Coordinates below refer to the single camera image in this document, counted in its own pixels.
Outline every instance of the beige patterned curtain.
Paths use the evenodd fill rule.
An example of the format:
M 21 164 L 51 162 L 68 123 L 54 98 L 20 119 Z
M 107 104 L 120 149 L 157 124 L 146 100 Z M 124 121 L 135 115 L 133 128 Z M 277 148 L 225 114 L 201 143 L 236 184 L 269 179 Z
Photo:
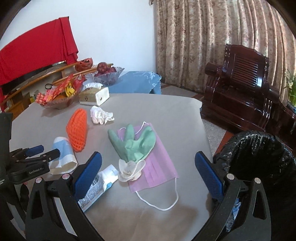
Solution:
M 203 91 L 207 62 L 222 64 L 225 44 L 269 57 L 268 81 L 287 100 L 285 72 L 295 73 L 295 38 L 265 0 L 154 0 L 157 72 L 167 84 Z

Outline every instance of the potted plant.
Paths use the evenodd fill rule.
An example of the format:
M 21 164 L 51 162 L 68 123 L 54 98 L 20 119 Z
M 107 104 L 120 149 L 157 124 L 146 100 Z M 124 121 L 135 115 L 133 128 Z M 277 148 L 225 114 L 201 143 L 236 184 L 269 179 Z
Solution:
M 291 74 L 288 70 L 288 73 L 286 73 L 286 80 L 288 85 L 284 88 L 288 88 L 289 91 L 289 101 L 287 101 L 287 106 L 296 112 L 296 74 Z

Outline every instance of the red cloth cover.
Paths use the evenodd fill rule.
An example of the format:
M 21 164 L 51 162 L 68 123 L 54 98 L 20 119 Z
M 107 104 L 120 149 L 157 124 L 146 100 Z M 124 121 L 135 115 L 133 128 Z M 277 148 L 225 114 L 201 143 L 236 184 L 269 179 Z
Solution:
M 69 17 L 42 24 L 20 35 L 0 51 L 0 85 L 60 61 L 75 63 L 77 53 Z M 0 103 L 3 100 L 0 87 Z

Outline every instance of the tissue box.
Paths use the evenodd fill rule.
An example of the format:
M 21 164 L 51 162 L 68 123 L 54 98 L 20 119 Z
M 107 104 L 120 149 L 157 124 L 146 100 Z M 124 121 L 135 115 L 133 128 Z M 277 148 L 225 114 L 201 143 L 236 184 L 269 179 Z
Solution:
M 101 89 L 90 88 L 79 94 L 79 102 L 80 104 L 100 106 L 109 99 L 109 97 L 108 87 L 102 87 Z

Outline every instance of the black garbage bag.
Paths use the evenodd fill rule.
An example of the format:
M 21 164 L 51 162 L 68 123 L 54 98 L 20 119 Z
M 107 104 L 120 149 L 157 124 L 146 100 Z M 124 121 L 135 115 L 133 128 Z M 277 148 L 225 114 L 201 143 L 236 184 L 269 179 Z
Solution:
M 296 240 L 296 160 L 277 137 L 259 131 L 241 132 L 213 161 L 238 179 L 259 177 L 271 214 L 271 240 Z

